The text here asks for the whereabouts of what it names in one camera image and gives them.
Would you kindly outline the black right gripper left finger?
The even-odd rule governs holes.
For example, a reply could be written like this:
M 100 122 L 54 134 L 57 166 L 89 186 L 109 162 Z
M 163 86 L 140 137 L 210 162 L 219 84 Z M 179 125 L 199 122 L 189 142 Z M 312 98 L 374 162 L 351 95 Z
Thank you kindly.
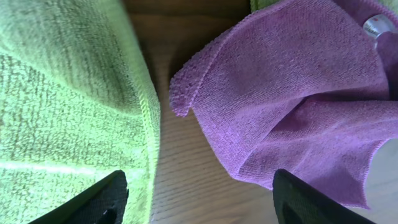
M 126 175 L 116 170 L 29 224 L 122 224 L 128 196 Z

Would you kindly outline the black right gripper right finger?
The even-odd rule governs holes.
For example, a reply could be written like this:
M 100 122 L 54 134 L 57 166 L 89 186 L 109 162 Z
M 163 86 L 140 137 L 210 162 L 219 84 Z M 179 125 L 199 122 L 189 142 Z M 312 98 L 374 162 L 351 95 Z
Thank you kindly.
M 285 169 L 275 172 L 272 186 L 279 224 L 375 224 Z

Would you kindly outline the light green microfiber cloth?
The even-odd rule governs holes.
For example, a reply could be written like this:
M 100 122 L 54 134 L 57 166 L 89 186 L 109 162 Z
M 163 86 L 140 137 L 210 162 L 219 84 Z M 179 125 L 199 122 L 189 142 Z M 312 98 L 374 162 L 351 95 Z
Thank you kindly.
M 148 223 L 160 105 L 121 1 L 1 2 L 1 222 L 29 223 L 115 170 Z

